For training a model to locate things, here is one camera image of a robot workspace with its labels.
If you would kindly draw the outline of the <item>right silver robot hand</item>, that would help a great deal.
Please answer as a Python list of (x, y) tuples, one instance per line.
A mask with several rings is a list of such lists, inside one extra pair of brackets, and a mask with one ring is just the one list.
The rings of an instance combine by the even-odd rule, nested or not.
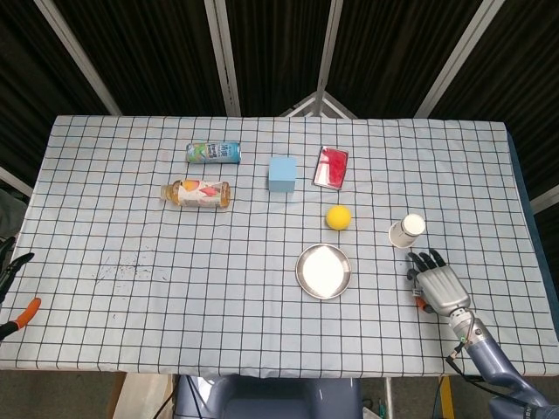
[(442, 256), (430, 248), (425, 252), (408, 252), (412, 267), (407, 279), (412, 290), (431, 308), (431, 313), (450, 317), (458, 309), (468, 309), (471, 299), (457, 274)]

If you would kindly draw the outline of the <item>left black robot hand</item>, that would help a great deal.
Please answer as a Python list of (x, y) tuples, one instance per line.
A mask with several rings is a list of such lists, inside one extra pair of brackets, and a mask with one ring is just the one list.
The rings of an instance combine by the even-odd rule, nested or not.
[[(32, 252), (24, 254), (23, 256), (14, 259), (3, 270), (1, 274), (1, 303), (4, 302), (17, 273), (25, 264), (30, 262), (33, 257), (34, 254)], [(9, 320), (6, 323), (3, 323), (1, 325), (0, 340), (4, 340), (6, 337), (27, 326), (37, 314), (40, 306), (41, 298), (34, 298), (16, 319)]]

